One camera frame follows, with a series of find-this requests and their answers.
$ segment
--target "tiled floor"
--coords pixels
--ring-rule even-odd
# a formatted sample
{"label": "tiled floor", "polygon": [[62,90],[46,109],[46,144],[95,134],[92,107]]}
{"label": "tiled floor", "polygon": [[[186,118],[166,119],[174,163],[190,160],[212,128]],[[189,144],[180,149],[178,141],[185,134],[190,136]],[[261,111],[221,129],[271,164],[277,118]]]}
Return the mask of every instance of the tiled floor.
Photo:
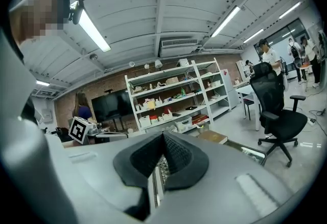
{"label": "tiled floor", "polygon": [[[285,92],[285,107],[293,107],[293,100],[289,99],[291,95],[303,95],[318,93],[321,89],[312,88],[309,82],[307,92],[304,91],[303,85],[299,85],[297,81],[292,81],[289,90]],[[299,112],[304,113],[308,117],[314,117],[309,110],[323,110],[326,108],[327,90],[309,96],[305,101],[300,101],[298,107]],[[246,146],[256,149],[268,151],[272,144],[262,143],[258,146],[258,139],[264,138],[264,129],[261,127],[259,131],[255,130],[255,114],[254,106],[250,106],[251,121],[248,117],[243,119],[243,107],[239,104],[232,111],[227,112],[215,119],[214,131],[228,136],[232,141],[242,143]],[[318,122],[327,132],[327,114],[318,117]],[[303,131],[297,136],[299,145],[294,147],[293,143],[286,143],[290,155],[293,158],[292,166],[286,167],[287,157],[280,148],[275,149],[267,158],[265,168],[278,176],[293,191],[298,191],[304,184],[308,183],[315,174],[326,155],[327,137],[324,135],[320,127],[316,124],[310,126],[307,124]],[[303,142],[312,143],[312,147],[302,146]]]}

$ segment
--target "mesh chair back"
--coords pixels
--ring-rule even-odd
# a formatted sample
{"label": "mesh chair back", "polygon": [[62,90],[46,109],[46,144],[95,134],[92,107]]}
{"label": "mesh chair back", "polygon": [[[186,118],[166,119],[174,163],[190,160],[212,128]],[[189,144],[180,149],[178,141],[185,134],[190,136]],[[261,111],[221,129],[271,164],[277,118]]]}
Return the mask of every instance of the mesh chair back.
{"label": "mesh chair back", "polygon": [[250,84],[258,97],[262,111],[278,115],[284,108],[284,93],[279,86],[276,72],[269,63],[263,62],[253,66],[254,77]]}

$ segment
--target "white shelving unit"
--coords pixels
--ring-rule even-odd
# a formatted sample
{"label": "white shelving unit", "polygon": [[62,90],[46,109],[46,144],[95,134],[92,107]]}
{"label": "white shelving unit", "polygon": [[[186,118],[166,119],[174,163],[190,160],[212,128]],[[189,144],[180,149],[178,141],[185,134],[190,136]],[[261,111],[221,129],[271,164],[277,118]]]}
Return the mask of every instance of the white shelving unit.
{"label": "white shelving unit", "polygon": [[[201,70],[208,71],[209,67],[213,67],[215,69],[215,71],[210,74],[207,74],[208,73],[207,72],[204,75],[200,75],[199,71],[201,71]],[[190,77],[189,72],[195,72],[196,75],[195,76],[192,75],[192,77]],[[148,84],[153,81],[164,82],[168,78],[176,77],[178,75],[184,75],[185,78],[188,78],[188,79],[182,80],[182,81],[179,81],[177,83],[170,84],[167,86],[149,89],[149,90],[139,92],[139,93],[135,93],[135,94],[132,93],[133,88],[135,88],[136,86]],[[198,113],[203,113],[203,114],[208,115],[208,119],[202,121],[201,123],[210,122],[210,124],[212,125],[214,122],[213,119],[215,117],[223,114],[224,112],[226,112],[228,110],[231,110],[229,103],[228,103],[228,95],[227,95],[226,87],[225,87],[225,84],[223,81],[223,76],[221,76],[219,65],[215,58],[213,61],[208,61],[208,62],[203,62],[203,63],[195,63],[195,61],[192,60],[190,65],[185,65],[185,66],[180,66],[180,67],[176,67],[176,68],[172,68],[172,69],[168,69],[168,70],[149,73],[149,74],[138,76],[135,78],[127,78],[127,75],[125,75],[125,80],[126,80],[127,90],[128,90],[130,102],[132,105],[133,113],[134,113],[134,116],[136,119],[136,123],[137,123],[139,131],[142,131],[142,132],[162,130],[167,125],[173,124],[173,122],[177,119],[180,119],[180,118],[183,118],[186,116],[192,117]],[[205,80],[205,81],[210,80],[210,83],[220,80],[221,84],[219,86],[205,88],[203,80]],[[173,89],[176,87],[182,87],[187,84],[192,89],[193,83],[199,84],[200,91],[198,91],[194,94],[179,98],[179,99],[173,99],[172,101],[164,102],[162,105],[156,106],[155,108],[157,109],[157,108],[167,106],[167,105],[174,105],[174,103],[177,103],[179,101],[194,98],[195,103],[197,103],[197,105],[194,105],[194,106],[196,106],[195,109],[177,111],[175,113],[180,114],[180,116],[178,116],[178,117],[173,117],[169,120],[158,121],[157,123],[149,125],[147,127],[141,127],[141,125],[139,123],[139,118],[141,118],[142,116],[146,116],[146,113],[148,111],[153,110],[153,108],[136,110],[135,102],[137,103],[138,98],[145,97],[145,96],[149,96],[149,98],[150,98],[150,96],[153,94],[159,94],[160,92],[167,91],[167,90],[170,90],[170,89]],[[214,91],[214,94],[215,95],[219,94],[220,97],[218,99],[209,100],[207,97],[207,92],[209,92],[209,91]],[[197,96],[201,96],[201,95],[203,96],[203,102],[202,102],[202,104],[199,104],[197,101]],[[185,133],[193,128],[196,128],[196,125],[192,125],[191,127],[181,131],[180,133]]]}

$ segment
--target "white shirt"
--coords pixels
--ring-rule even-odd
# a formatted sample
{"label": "white shirt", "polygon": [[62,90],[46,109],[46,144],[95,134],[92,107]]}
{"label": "white shirt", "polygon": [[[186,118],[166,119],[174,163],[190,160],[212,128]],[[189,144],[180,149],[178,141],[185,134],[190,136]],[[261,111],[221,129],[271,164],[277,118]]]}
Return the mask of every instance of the white shirt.
{"label": "white shirt", "polygon": [[306,49],[306,55],[309,57],[309,60],[312,61],[315,56],[316,56],[316,53],[313,51],[313,48],[315,47],[316,45],[312,42],[311,39],[308,40],[308,44],[305,46],[305,49]]}
{"label": "white shirt", "polygon": [[[275,64],[277,61],[281,61],[276,54],[276,51],[272,48],[269,48],[269,51],[266,53],[264,52],[262,55],[263,62],[267,62],[271,65]],[[277,76],[281,73],[281,67],[273,68],[275,70]]]}
{"label": "white shirt", "polygon": [[300,45],[297,42],[294,42],[294,41],[288,44],[288,47],[287,47],[288,53],[291,54],[292,59],[294,61],[294,57],[293,57],[293,54],[291,52],[291,46],[295,46],[296,47],[299,57],[301,57],[301,54],[300,54],[301,47],[300,47]]}

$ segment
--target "television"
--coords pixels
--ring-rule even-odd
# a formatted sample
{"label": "television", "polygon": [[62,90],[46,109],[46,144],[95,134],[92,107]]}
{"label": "television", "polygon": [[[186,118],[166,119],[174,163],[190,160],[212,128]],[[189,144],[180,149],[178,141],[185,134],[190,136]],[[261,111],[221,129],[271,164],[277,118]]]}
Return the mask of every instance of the television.
{"label": "television", "polygon": [[91,101],[98,123],[133,114],[126,89],[109,93]]}

